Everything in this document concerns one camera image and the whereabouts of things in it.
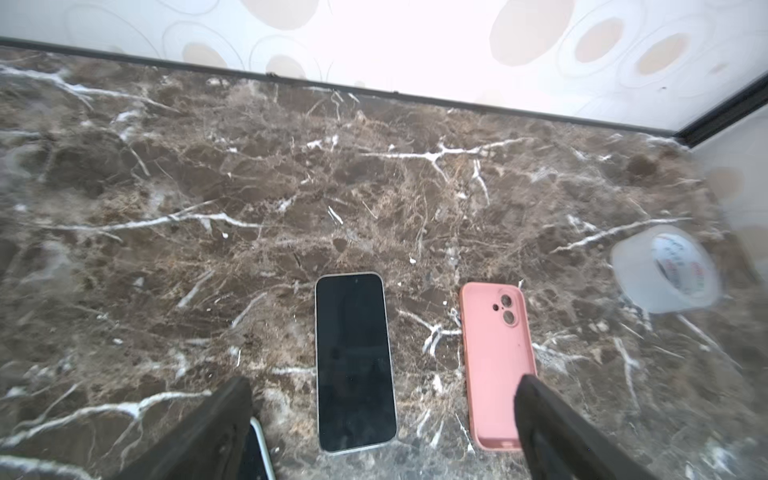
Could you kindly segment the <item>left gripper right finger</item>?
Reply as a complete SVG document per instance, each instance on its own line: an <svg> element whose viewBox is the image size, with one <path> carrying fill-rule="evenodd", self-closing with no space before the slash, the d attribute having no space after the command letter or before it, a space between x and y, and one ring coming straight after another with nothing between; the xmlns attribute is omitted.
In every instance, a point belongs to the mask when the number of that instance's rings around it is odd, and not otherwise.
<svg viewBox="0 0 768 480"><path fill-rule="evenodd" d="M514 414L533 479L654 477L534 375L521 378L514 398Z"/></svg>

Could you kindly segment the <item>pink phone case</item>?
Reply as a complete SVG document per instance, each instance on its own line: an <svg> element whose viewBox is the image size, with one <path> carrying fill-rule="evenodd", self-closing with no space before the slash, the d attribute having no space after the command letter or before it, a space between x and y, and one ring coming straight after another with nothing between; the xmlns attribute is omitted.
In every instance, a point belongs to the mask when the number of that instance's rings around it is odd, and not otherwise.
<svg viewBox="0 0 768 480"><path fill-rule="evenodd" d="M514 401L536 373L526 302L514 285L469 282L459 292L471 437L487 451L522 449Z"/></svg>

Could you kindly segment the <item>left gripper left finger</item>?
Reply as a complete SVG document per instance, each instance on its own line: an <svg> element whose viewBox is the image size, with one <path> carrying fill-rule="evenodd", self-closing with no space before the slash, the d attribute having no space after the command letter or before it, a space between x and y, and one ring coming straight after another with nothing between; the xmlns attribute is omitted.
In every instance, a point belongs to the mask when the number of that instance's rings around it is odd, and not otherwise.
<svg viewBox="0 0 768 480"><path fill-rule="evenodd" d="M237 376L226 381L115 479L252 479L252 391Z"/></svg>

